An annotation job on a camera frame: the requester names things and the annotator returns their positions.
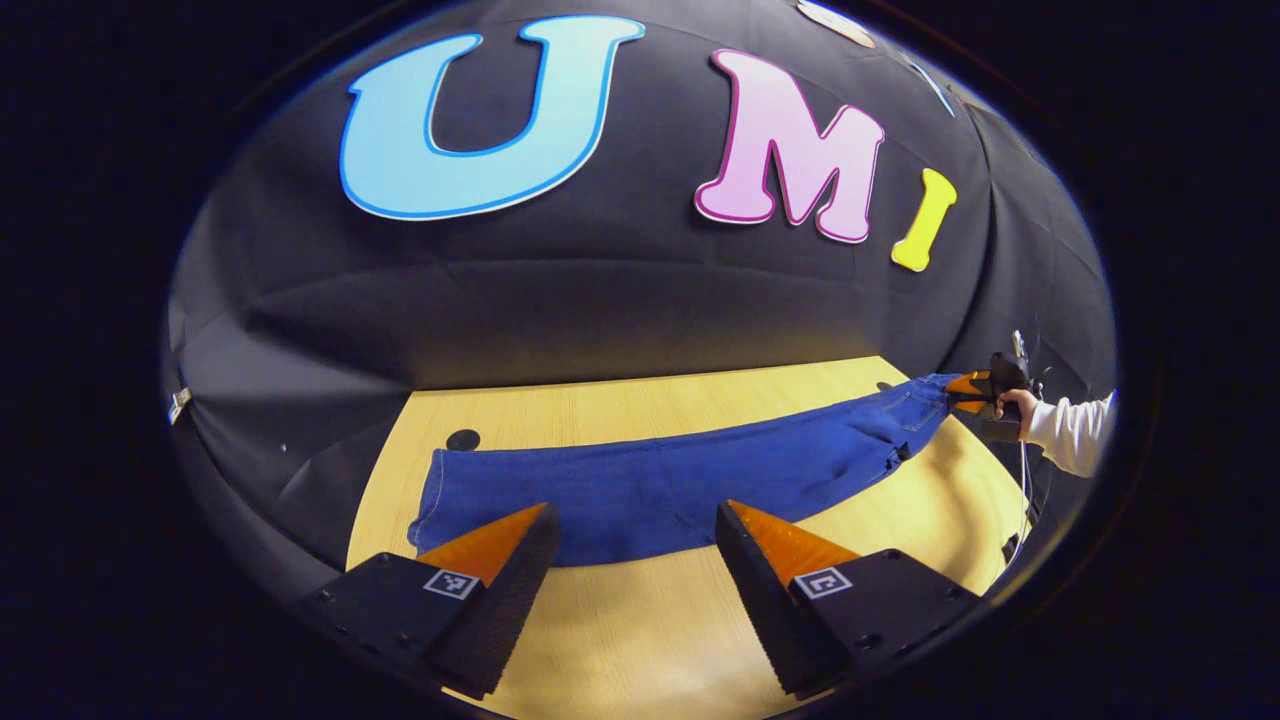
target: orange finger pad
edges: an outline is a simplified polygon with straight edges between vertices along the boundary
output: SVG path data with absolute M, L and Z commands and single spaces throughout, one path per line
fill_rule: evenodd
M 850 560 L 860 557 L 856 552 L 845 550 L 838 544 L 823 539 L 810 532 L 762 512 L 754 507 L 748 507 L 735 500 L 728 501 L 730 507 L 746 525 L 746 530 L 755 538 L 755 544 L 764 551 L 765 560 L 778 575 L 778 582 L 783 587 L 791 584 L 791 578 L 804 575 Z
M 964 410 L 965 413 L 973 413 L 977 415 L 982 413 L 982 407 L 987 405 L 986 400 L 965 400 L 964 402 L 956 402 L 956 410 Z
M 947 383 L 947 392 L 959 392 L 963 395 L 983 395 L 982 391 L 973 386 L 973 380 L 986 380 L 991 377 L 991 370 L 978 370 L 977 373 L 969 373 L 968 375 L 960 375 L 959 378 Z
M 498 571 L 507 564 L 520 541 L 525 539 L 525 533 L 544 507 L 547 503 L 541 502 L 512 512 L 419 555 L 417 561 L 474 575 L 488 588 L 493 585 L 493 579 L 498 577 Z

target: umi sign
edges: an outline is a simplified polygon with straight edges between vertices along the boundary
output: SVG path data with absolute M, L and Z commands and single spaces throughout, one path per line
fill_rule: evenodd
M 541 44 L 541 65 L 529 124 L 513 140 L 474 152 L 442 150 L 431 117 L 449 63 L 483 41 L 461 35 L 398 55 L 351 85 L 356 95 L 340 151 L 342 186 L 357 206 L 397 220 L 438 220 L 524 202 L 568 179 L 590 159 L 604 128 L 618 46 L 644 37 L 635 20 L 575 15 L 532 22 L 520 36 Z M 870 232 L 872 182 L 884 129 L 851 105 L 822 132 L 795 79 L 783 69 L 736 50 L 712 61 L 733 83 L 723 161 L 716 179 L 698 187 L 694 205 L 723 223 L 763 223 L 777 202 L 765 188 L 778 170 L 787 220 L 815 214 L 818 232 L 856 243 Z M 955 200 L 955 188 L 925 169 L 924 197 L 892 259 L 913 270 Z

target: person's hand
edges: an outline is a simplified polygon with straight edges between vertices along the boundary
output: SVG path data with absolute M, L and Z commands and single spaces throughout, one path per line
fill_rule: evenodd
M 1011 389 L 996 398 L 996 419 L 1005 416 L 1005 402 L 1015 402 L 1023 414 L 1023 423 L 1018 428 L 1018 439 L 1027 439 L 1027 433 L 1032 428 L 1032 411 L 1036 410 L 1036 396 L 1025 389 Z

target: blue jeans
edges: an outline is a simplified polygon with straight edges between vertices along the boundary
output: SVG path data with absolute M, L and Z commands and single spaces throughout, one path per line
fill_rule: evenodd
M 436 450 L 410 542 L 426 552 L 531 505 L 558 506 L 557 566 L 640 560 L 716 543 L 736 500 L 787 521 L 869 488 L 947 415 L 957 375 L 776 420 L 680 437 L 544 450 Z

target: jeans pocket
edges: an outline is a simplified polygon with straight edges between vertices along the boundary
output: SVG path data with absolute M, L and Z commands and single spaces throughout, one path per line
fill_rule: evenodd
M 906 392 L 902 397 L 890 402 L 881 409 L 890 420 L 904 429 L 915 432 L 924 427 L 925 423 L 932 420 L 941 407 L 936 402 L 918 397 L 911 392 Z

